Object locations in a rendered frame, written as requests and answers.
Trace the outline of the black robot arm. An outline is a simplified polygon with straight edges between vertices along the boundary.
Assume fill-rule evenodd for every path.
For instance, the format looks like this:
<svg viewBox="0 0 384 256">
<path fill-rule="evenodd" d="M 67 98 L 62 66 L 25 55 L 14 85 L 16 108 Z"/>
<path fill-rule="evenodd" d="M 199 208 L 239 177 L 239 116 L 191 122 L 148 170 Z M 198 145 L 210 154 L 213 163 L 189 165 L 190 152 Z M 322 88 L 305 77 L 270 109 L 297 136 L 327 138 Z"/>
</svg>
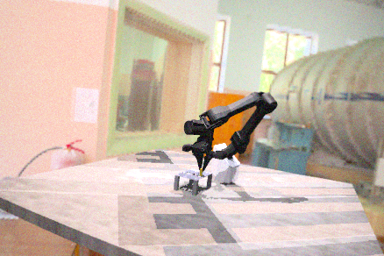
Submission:
<svg viewBox="0 0 384 256">
<path fill-rule="evenodd" d="M 234 132 L 230 138 L 231 143 L 221 149 L 227 153 L 227 159 L 230 160 L 236 153 L 245 153 L 248 144 L 250 143 L 251 134 L 259 125 L 260 120 L 268 113 L 276 109 L 278 103 L 269 92 L 259 91 L 252 92 L 234 103 L 226 106 L 217 106 L 205 111 L 201 114 L 200 120 L 192 119 L 184 124 L 184 131 L 187 135 L 204 135 L 213 136 L 214 129 L 227 123 L 230 117 L 239 114 L 242 111 L 248 110 L 253 106 L 257 109 L 249 118 L 242 130 Z M 207 118 L 210 120 L 208 121 Z M 192 153 L 202 155 L 210 149 L 210 144 L 207 139 L 204 141 L 197 138 L 197 141 L 191 146 Z"/>
</svg>

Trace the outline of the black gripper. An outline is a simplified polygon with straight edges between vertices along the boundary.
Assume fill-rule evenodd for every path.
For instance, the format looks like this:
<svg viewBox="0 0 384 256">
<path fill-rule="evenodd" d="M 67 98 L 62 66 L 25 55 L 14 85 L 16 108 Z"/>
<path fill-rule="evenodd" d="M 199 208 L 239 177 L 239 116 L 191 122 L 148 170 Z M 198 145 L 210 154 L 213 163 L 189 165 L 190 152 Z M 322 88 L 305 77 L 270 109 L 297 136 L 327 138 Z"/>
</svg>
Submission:
<svg viewBox="0 0 384 256">
<path fill-rule="evenodd" d="M 193 153 L 193 155 L 196 157 L 199 171 L 200 171 L 200 168 L 203 167 L 203 172 L 204 172 L 205 168 L 208 166 L 209 162 L 213 158 L 218 159 L 218 160 L 224 160 L 227 158 L 227 153 L 224 151 L 220 151 L 220 150 L 217 150 L 215 152 L 211 151 L 213 148 L 212 147 L 212 141 L 214 140 L 213 136 L 200 135 L 200 137 L 198 137 L 198 138 L 201 138 L 201 140 L 203 140 L 203 141 L 205 139 L 207 139 L 209 141 L 209 144 L 210 144 L 210 149 L 207 153 L 203 153 L 202 155 L 198 155 L 198 154 Z M 182 151 L 184 151 L 184 152 L 192 151 L 191 146 L 192 146 L 192 144 L 183 145 Z M 204 156 L 204 154 L 206 154 L 206 156 Z M 204 162 L 203 162 L 203 159 L 204 159 Z"/>
</svg>

